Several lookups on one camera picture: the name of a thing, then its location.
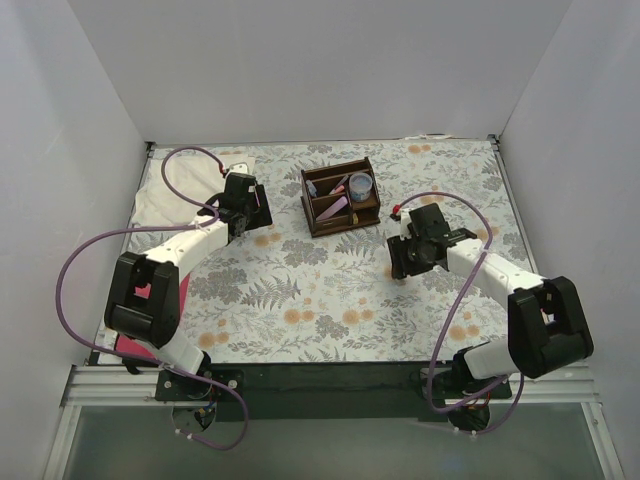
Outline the pink capped white pen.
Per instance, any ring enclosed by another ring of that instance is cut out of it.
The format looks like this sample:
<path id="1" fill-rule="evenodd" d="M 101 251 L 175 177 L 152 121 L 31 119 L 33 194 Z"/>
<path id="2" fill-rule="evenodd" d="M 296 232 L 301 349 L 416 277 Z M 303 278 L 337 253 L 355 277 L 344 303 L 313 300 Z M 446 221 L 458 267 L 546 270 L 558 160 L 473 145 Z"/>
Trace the pink capped white pen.
<path id="1" fill-rule="evenodd" d="M 330 195 L 342 192 L 345 189 L 344 184 L 347 182 L 347 180 L 349 179 L 348 175 L 345 175 L 339 182 L 338 184 L 330 191 Z"/>

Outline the clear round clip container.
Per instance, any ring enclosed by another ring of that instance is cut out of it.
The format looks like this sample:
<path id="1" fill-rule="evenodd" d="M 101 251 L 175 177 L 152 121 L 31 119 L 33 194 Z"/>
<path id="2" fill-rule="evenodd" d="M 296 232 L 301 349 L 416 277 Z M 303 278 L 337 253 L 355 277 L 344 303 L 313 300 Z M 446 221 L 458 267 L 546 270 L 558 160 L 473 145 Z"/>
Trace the clear round clip container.
<path id="1" fill-rule="evenodd" d="M 349 194 L 353 202 L 367 201 L 371 195 L 372 187 L 373 179 L 365 172 L 354 173 L 349 178 Z"/>

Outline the purple pink highlighter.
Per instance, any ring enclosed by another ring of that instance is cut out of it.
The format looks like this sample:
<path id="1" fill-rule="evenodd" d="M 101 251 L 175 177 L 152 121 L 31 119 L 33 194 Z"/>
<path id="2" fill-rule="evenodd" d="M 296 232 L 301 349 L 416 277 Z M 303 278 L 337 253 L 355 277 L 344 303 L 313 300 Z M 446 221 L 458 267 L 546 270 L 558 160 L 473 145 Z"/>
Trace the purple pink highlighter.
<path id="1" fill-rule="evenodd" d="M 335 214 L 337 214 L 340 210 L 342 210 L 345 206 L 348 205 L 348 200 L 345 196 L 339 197 L 334 203 L 332 203 L 326 210 L 324 210 L 320 215 L 316 217 L 317 221 L 324 221 Z"/>

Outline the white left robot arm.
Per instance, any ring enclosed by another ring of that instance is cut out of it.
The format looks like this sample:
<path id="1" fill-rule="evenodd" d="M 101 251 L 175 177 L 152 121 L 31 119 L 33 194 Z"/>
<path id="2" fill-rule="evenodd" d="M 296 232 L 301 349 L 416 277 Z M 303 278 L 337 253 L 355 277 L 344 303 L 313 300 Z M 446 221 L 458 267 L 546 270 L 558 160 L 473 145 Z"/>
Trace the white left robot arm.
<path id="1" fill-rule="evenodd" d="M 193 400 L 213 386 L 205 353 L 179 330 L 182 281 L 214 252 L 245 232 L 272 224 L 264 186 L 231 171 L 224 190 L 206 202 L 189 228 L 142 254 L 126 252 L 115 266 L 104 321 L 161 363 L 181 369 L 178 387 Z"/>

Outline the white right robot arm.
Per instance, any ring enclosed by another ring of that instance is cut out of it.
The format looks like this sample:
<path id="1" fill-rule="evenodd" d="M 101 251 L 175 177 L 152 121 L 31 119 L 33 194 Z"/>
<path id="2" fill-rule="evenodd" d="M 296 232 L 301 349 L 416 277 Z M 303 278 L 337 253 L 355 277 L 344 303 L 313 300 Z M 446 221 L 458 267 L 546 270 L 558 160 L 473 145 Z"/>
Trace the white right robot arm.
<path id="1" fill-rule="evenodd" d="M 404 279 L 440 267 L 496 301 L 507 313 L 507 336 L 459 351 L 452 362 L 454 389 L 475 397 L 489 379 L 521 373 L 536 379 L 590 357 L 594 343 L 574 283 L 544 278 L 488 252 L 477 235 L 452 229 L 436 204 L 396 207 L 400 232 L 388 239 L 392 276 Z"/>

